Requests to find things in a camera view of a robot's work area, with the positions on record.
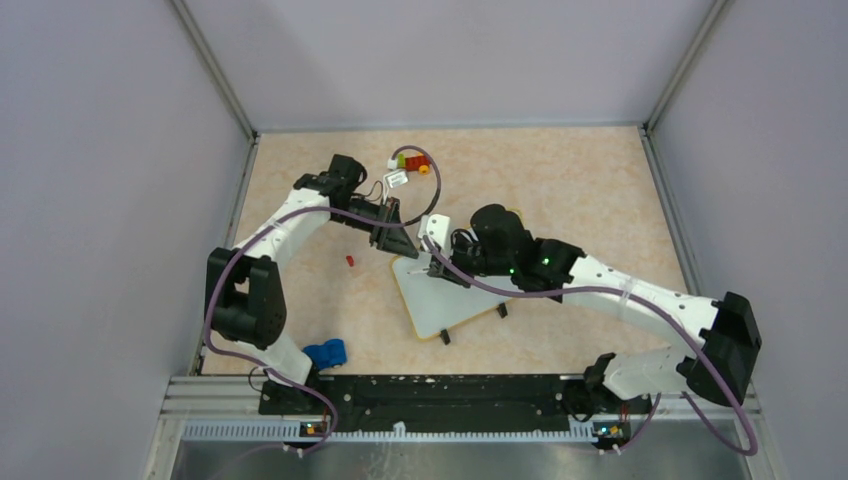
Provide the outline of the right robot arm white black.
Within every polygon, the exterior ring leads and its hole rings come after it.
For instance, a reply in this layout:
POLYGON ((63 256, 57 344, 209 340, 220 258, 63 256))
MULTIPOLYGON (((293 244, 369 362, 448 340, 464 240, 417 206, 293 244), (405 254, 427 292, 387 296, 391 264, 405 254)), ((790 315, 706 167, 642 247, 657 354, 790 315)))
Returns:
POLYGON ((644 394, 678 392, 725 407, 743 404, 762 347, 746 297, 726 292, 714 299, 641 280, 575 245, 533 236, 500 204, 478 209, 467 229, 434 215, 418 237, 437 275, 464 287, 506 277, 511 288, 492 293, 586 307, 667 342, 639 354, 604 354, 589 366, 586 397, 594 409, 612 412, 644 394))

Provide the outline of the white whiteboard yellow edge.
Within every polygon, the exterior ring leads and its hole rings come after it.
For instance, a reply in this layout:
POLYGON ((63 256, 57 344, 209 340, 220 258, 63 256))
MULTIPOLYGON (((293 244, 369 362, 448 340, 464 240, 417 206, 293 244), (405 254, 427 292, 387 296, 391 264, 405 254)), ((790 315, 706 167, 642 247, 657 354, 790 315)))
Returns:
POLYGON ((510 301, 506 296, 477 287, 464 288, 424 274, 407 274, 410 270, 427 268, 430 260, 430 254, 419 250, 417 259, 396 256, 390 262, 413 332, 419 339, 440 337, 441 330, 449 332, 468 320, 491 311, 497 312, 500 303, 507 304, 510 301))

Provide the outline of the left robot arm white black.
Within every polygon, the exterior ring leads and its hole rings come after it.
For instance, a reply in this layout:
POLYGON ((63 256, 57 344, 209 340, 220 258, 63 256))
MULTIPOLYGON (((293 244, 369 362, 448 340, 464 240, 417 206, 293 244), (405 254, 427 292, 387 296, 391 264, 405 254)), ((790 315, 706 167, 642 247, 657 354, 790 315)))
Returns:
POLYGON ((305 174, 252 237, 208 256, 204 340, 212 333, 235 344, 233 356, 265 369, 281 385, 283 401, 297 413, 319 404, 320 386, 309 379, 313 362, 285 333, 286 267, 315 232, 337 222, 369 235, 375 249, 415 259, 419 252, 399 215, 399 201, 379 203, 358 194, 367 170, 336 154, 327 170, 305 174))

